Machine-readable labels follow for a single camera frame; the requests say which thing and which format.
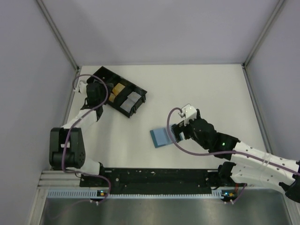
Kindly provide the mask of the right aluminium frame post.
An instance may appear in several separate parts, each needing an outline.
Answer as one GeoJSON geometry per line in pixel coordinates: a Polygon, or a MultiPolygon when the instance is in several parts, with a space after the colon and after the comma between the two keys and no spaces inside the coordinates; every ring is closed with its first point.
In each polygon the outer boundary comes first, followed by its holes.
{"type": "Polygon", "coordinates": [[[281,11],[285,7],[286,0],[278,0],[274,10],[272,11],[271,15],[269,16],[267,22],[265,23],[262,32],[260,33],[259,37],[255,41],[251,51],[247,55],[243,67],[246,68],[251,63],[252,59],[254,58],[255,54],[259,51],[261,45],[263,44],[264,40],[266,39],[270,29],[274,25],[275,21],[279,17],[281,11]]]}

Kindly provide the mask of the left aluminium frame post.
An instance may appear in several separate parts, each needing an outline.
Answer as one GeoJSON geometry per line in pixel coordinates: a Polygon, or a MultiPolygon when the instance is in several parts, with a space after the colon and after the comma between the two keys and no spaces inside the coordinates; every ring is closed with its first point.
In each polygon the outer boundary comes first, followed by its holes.
{"type": "Polygon", "coordinates": [[[61,32],[59,31],[56,23],[54,22],[52,16],[50,15],[49,10],[47,9],[45,3],[43,0],[34,0],[36,3],[37,7],[39,8],[41,14],[46,20],[46,23],[48,24],[52,34],[54,35],[55,39],[57,40],[62,52],[64,53],[65,57],[67,58],[68,62],[74,69],[74,71],[79,70],[79,65],[77,64],[76,60],[74,59],[70,49],[68,48],[61,32]]]}

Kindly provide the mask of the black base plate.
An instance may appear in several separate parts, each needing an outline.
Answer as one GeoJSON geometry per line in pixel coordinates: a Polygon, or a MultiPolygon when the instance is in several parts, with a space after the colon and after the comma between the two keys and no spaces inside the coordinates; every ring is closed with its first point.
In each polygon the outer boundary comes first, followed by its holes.
{"type": "Polygon", "coordinates": [[[235,186],[222,180],[217,169],[103,168],[100,175],[110,181],[115,195],[210,194],[212,187],[235,186]]]}

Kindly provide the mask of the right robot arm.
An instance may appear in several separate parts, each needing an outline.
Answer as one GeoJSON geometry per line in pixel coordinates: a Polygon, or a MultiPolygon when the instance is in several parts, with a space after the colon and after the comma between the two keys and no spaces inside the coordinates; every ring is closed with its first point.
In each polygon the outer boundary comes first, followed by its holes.
{"type": "Polygon", "coordinates": [[[294,202],[300,201],[299,161],[278,157],[257,150],[240,139],[220,133],[191,105],[179,108],[180,123],[167,124],[167,133],[181,151],[197,156],[178,145],[184,135],[207,150],[206,156],[215,156],[225,162],[218,169],[218,176],[225,184],[248,184],[276,190],[294,202]]]}

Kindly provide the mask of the white credit card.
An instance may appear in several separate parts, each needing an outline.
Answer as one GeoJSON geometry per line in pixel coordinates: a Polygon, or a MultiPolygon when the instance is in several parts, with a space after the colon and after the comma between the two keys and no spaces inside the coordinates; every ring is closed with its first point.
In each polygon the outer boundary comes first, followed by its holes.
{"type": "Polygon", "coordinates": [[[128,95],[128,99],[130,99],[131,101],[133,101],[134,103],[136,103],[142,96],[136,92],[131,92],[128,95]]]}

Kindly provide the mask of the blue card holder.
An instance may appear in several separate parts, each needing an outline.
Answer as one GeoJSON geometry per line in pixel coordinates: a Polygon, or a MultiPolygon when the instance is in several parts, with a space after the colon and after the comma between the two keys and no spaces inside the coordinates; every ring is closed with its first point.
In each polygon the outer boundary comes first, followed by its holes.
{"type": "MultiPolygon", "coordinates": [[[[169,129],[170,129],[172,138],[174,139],[175,142],[178,143],[183,140],[182,133],[179,134],[179,138],[176,138],[172,126],[170,126],[169,129]]],[[[172,140],[169,137],[166,127],[160,127],[160,128],[153,129],[150,131],[150,135],[151,135],[151,138],[152,138],[155,148],[160,148],[163,146],[173,144],[172,140]]]]}

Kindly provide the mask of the aluminium front rail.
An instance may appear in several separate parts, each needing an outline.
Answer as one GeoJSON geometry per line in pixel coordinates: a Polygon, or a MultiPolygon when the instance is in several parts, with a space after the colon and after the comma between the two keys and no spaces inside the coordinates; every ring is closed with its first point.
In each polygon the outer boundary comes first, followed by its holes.
{"type": "MultiPolygon", "coordinates": [[[[235,186],[241,187],[245,183],[258,187],[286,188],[295,182],[296,176],[284,170],[279,170],[279,175],[252,170],[248,167],[237,167],[230,170],[220,170],[218,175],[222,180],[232,180],[235,186]]],[[[41,185],[79,186],[79,187],[107,187],[110,181],[104,176],[77,175],[63,171],[44,171],[40,177],[41,185]]]]}

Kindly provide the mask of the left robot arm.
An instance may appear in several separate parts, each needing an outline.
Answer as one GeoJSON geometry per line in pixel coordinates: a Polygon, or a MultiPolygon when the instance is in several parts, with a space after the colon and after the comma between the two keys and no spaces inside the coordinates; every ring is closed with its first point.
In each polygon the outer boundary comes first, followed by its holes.
{"type": "Polygon", "coordinates": [[[99,121],[112,88],[80,81],[75,90],[86,96],[83,106],[68,123],[51,129],[49,163],[54,170],[99,175],[102,164],[86,156],[83,134],[99,121]]]}

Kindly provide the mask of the upper gold card in tray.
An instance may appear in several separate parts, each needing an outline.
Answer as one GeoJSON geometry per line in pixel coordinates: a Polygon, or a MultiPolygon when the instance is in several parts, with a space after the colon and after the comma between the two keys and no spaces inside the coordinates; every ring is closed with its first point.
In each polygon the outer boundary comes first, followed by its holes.
{"type": "Polygon", "coordinates": [[[123,84],[117,83],[112,90],[118,90],[118,91],[122,92],[124,88],[125,88],[125,86],[123,84]]]}

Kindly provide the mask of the white card in tray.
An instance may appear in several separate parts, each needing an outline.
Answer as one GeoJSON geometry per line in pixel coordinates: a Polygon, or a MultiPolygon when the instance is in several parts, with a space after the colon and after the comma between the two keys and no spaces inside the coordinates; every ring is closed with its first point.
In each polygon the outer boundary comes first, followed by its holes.
{"type": "Polygon", "coordinates": [[[120,106],[121,109],[126,111],[127,113],[130,113],[132,107],[135,105],[135,102],[129,98],[127,98],[120,106]]]}

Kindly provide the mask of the black organizer tray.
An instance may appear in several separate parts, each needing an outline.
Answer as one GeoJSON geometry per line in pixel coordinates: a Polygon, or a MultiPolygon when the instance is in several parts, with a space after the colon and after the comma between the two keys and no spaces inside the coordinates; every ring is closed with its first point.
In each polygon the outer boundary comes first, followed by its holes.
{"type": "Polygon", "coordinates": [[[130,118],[134,113],[137,112],[137,109],[141,106],[141,104],[145,103],[146,101],[146,93],[147,91],[138,87],[134,83],[130,82],[129,80],[121,77],[120,75],[114,73],[113,71],[101,67],[99,70],[97,70],[92,77],[87,79],[87,84],[93,83],[93,82],[99,82],[102,83],[106,89],[106,97],[104,104],[108,104],[115,110],[119,111],[126,117],[130,118]],[[109,101],[109,96],[112,92],[112,89],[117,83],[121,83],[125,86],[123,91],[115,98],[114,102],[109,101]],[[130,113],[124,111],[120,108],[121,104],[128,98],[128,95],[131,92],[136,92],[140,94],[142,97],[135,103],[135,105],[132,107],[130,113]]]}

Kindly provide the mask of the aluminium frame post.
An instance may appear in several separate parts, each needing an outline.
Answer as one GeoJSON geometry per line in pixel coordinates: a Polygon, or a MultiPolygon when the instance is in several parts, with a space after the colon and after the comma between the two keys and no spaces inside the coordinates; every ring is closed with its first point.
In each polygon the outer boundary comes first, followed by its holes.
{"type": "Polygon", "coordinates": [[[254,58],[255,54],[259,51],[261,45],[263,44],[264,40],[266,39],[270,29],[274,25],[275,21],[279,17],[281,11],[285,7],[286,0],[278,0],[274,10],[272,11],[271,15],[269,16],[267,22],[265,23],[262,32],[260,33],[259,37],[255,41],[251,51],[247,55],[243,67],[246,68],[251,63],[252,59],[254,58]]]}
{"type": "Polygon", "coordinates": [[[59,31],[56,23],[54,22],[52,16],[50,15],[49,10],[47,9],[45,3],[43,0],[34,0],[36,3],[37,7],[39,8],[41,14],[46,20],[46,23],[48,24],[52,34],[54,35],[55,39],[57,40],[62,52],[64,53],[65,57],[67,58],[68,62],[74,69],[74,71],[79,70],[79,65],[77,64],[76,60],[74,59],[70,49],[68,48],[61,32],[59,31]]]}

